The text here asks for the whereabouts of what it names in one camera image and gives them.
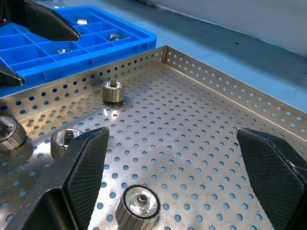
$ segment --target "gray wall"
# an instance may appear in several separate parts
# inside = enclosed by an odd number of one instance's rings
[[[245,33],[307,56],[307,0],[140,0]]]

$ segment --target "metal bushing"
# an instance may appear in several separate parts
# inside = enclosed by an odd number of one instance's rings
[[[88,20],[87,19],[83,19],[83,18],[79,18],[77,20],[77,24],[78,25],[87,25],[88,24]]]
[[[116,208],[116,220],[123,230],[148,230],[158,218],[160,209],[158,195],[136,184],[124,191]]]
[[[122,102],[125,99],[125,85],[112,80],[102,83],[102,99],[107,102]]]
[[[58,54],[64,54],[64,53],[67,53],[67,52],[69,52],[70,51],[70,49],[58,49],[57,50],[57,53]]]
[[[7,152],[19,147],[26,131],[18,120],[10,115],[0,116],[0,151]]]
[[[50,152],[54,159],[59,159],[63,156],[72,139],[80,136],[83,132],[74,128],[66,128],[56,131],[51,136]]]
[[[113,33],[109,36],[109,42],[118,41],[121,39],[121,36],[119,34]]]

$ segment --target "black gripper pad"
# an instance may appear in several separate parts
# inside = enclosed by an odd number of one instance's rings
[[[307,163],[284,140],[239,128],[250,185],[275,230],[307,230]]]
[[[82,137],[84,135],[76,137],[72,143],[76,143],[78,138]],[[87,230],[91,220],[101,185],[108,138],[109,129],[105,127],[84,144],[82,149],[72,149],[74,146],[69,145],[66,150],[83,152],[65,187],[66,196],[79,230]]]

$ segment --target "table surface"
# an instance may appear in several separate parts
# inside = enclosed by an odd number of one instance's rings
[[[217,25],[135,0],[58,0],[47,5],[92,5],[132,22],[220,71],[307,112],[307,57]]]

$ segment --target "blue plastic bin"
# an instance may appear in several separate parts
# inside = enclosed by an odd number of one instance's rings
[[[81,33],[79,42],[51,42],[10,23],[0,27],[0,63],[25,77],[21,87],[0,89],[0,97],[35,87],[112,61],[126,58],[156,46],[156,35],[91,6],[56,10]],[[88,24],[78,25],[78,19]],[[109,42],[110,34],[121,40]],[[70,52],[58,54],[57,50]]]

